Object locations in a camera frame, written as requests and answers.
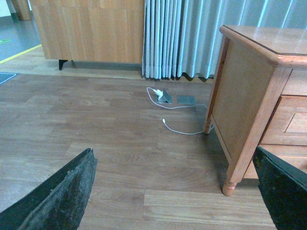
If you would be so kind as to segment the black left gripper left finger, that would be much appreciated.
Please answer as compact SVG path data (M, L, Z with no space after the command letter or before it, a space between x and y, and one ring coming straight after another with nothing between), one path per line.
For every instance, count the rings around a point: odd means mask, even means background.
M2 230L76 230L92 191L97 158L91 148L0 214Z

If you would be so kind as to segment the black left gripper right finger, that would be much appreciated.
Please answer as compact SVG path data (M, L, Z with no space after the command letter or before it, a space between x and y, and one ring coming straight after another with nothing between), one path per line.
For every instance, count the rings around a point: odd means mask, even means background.
M258 146L253 156L259 190L278 230L307 228L307 174Z

